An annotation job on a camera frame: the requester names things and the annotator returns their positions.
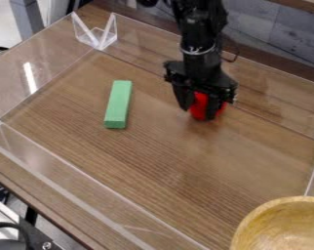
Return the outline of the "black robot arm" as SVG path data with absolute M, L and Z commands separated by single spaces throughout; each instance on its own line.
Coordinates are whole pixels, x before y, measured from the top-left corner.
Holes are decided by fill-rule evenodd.
M 223 0 L 171 0 L 182 33 L 181 61 L 165 62 L 181 108 L 198 120 L 214 120 L 235 102 L 238 83 L 223 71 L 223 29 L 229 12 Z

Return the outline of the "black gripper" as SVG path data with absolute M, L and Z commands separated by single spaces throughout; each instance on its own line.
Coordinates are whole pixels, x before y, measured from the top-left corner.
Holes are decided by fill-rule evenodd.
M 173 85 L 181 108 L 189 111 L 194 104 L 195 92 L 210 95 L 207 98 L 206 119 L 214 120 L 225 111 L 227 102 L 222 98 L 234 98 L 238 83 L 218 64 L 213 68 L 194 66 L 189 70 L 185 62 L 165 62 L 165 80 Z

